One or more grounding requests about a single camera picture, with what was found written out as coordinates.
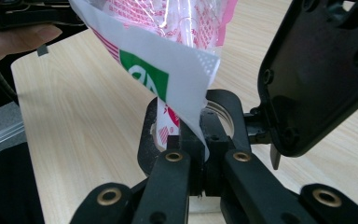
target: wooden table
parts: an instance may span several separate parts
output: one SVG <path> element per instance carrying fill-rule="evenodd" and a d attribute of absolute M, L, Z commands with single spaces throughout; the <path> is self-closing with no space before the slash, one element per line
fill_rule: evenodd
<path fill-rule="evenodd" d="M 244 111 L 259 104 L 258 68 L 288 0 L 240 0 L 227 28 L 212 89 L 240 96 Z M 154 96 L 103 48 L 90 31 L 13 63 L 34 174 L 47 223 L 67 223 L 88 193 L 107 182 L 134 186 L 145 178 L 136 161 L 143 119 Z M 271 169 L 267 146 L 254 153 Z M 301 158 L 273 171 L 289 189 L 308 183 L 340 189 L 358 203 L 358 111 Z M 189 223 L 222 223 L 195 214 Z"/>

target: plastic bag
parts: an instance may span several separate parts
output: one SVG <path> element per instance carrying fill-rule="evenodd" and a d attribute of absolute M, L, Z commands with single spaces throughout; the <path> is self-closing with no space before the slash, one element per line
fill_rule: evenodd
<path fill-rule="evenodd" d="M 165 147 L 167 136 L 178 134 L 179 117 L 206 146 L 200 111 L 220 63 L 216 47 L 223 44 L 236 0 L 70 3 L 113 58 L 159 98 L 158 144 Z"/>

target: green logo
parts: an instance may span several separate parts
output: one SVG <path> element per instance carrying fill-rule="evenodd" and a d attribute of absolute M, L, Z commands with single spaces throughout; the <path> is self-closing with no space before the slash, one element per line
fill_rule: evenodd
<path fill-rule="evenodd" d="M 161 100 L 166 101 L 169 75 L 126 51 L 120 51 L 123 67 Z"/>

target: screw hole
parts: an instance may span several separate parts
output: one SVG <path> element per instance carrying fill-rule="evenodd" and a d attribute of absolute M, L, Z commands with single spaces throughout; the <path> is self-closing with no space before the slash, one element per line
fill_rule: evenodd
<path fill-rule="evenodd" d="M 118 202 L 121 198 L 121 191 L 117 188 L 104 189 L 98 194 L 97 202 L 100 205 L 107 206 Z"/>
<path fill-rule="evenodd" d="M 182 154 L 178 152 L 171 152 L 165 156 L 167 161 L 180 161 L 183 158 Z"/>
<path fill-rule="evenodd" d="M 237 161 L 249 161 L 251 159 L 251 156 L 244 152 L 236 152 L 234 153 L 233 157 Z"/>
<path fill-rule="evenodd" d="M 165 214 L 161 212 L 153 213 L 149 219 L 151 224 L 163 224 L 166 220 L 167 218 L 165 217 Z"/>
<path fill-rule="evenodd" d="M 313 197 L 319 203 L 329 207 L 340 207 L 342 205 L 341 199 L 333 192 L 326 189 L 315 189 L 312 192 Z"/>

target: finger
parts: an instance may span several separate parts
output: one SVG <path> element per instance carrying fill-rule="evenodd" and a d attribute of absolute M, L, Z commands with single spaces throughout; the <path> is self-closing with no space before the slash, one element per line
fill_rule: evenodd
<path fill-rule="evenodd" d="M 62 31 L 50 24 L 0 32 L 0 59 L 8 54 L 33 50 L 58 37 Z"/>

